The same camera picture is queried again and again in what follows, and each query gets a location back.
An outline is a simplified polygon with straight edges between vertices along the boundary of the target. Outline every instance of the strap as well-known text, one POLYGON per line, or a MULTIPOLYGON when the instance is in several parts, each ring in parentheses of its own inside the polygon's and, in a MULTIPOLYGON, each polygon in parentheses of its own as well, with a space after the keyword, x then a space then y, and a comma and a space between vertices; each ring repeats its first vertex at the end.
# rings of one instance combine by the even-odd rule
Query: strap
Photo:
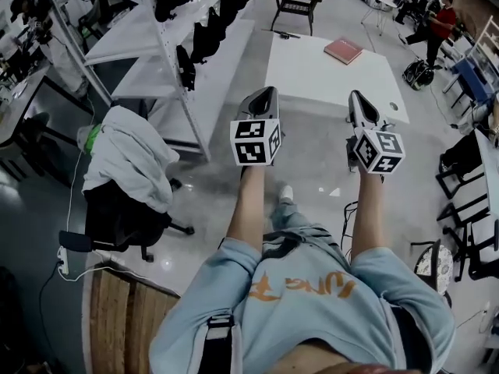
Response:
POLYGON ((198 374, 230 374, 232 365, 232 315, 212 316, 207 322, 203 357, 198 374))

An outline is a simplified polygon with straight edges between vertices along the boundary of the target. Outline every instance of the white shoe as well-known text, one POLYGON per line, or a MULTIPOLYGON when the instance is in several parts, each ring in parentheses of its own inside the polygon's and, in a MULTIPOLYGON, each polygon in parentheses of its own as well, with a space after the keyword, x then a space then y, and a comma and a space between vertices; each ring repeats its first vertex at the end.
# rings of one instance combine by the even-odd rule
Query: white shoe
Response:
POLYGON ((284 198, 293 201, 293 188, 290 185, 285 185, 279 192, 279 202, 281 202, 284 198))

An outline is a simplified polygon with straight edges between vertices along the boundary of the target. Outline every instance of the red shirt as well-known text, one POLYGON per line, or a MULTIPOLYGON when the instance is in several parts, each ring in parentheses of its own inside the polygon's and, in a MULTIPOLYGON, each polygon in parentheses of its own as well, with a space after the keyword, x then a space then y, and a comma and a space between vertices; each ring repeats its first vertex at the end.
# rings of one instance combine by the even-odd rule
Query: red shirt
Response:
MULTIPOLYGON (((450 23, 451 25, 455 25, 455 11, 453 8, 450 9, 442 9, 437 16, 435 17, 437 21, 442 23, 450 23)), ((431 23, 430 28, 434 34, 442 39, 447 39, 451 34, 451 31, 443 26, 437 25, 436 23, 431 23)))

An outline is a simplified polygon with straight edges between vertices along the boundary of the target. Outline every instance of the light blue sweatshirt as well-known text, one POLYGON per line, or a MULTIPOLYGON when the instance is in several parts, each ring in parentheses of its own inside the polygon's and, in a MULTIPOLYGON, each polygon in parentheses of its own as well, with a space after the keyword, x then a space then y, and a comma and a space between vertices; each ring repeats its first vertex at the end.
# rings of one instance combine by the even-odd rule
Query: light blue sweatshirt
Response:
MULTIPOLYGON (((241 325, 245 374, 266 372, 312 338, 352 362, 405 369, 388 302, 411 313, 430 346, 431 372, 438 372, 455 334, 454 317, 440 295, 390 249, 365 251, 350 266, 327 243, 329 234, 311 231, 280 259, 262 260, 245 242, 226 238, 161 324, 150 349, 153 374, 186 373, 198 328, 225 312, 241 325)), ((265 242, 264 251, 281 240, 265 242)))

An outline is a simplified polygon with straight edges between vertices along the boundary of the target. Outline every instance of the black strap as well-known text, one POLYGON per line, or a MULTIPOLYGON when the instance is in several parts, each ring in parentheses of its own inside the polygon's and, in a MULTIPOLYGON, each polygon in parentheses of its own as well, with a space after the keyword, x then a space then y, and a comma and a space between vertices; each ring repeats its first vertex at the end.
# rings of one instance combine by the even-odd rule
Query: black strap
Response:
POLYGON ((413 317, 407 310, 398 306, 392 306, 391 311, 397 320, 407 369, 430 374, 432 366, 430 347, 413 317))
POLYGON ((208 320, 203 357, 198 374, 230 374, 232 362, 232 315, 213 316, 208 320))

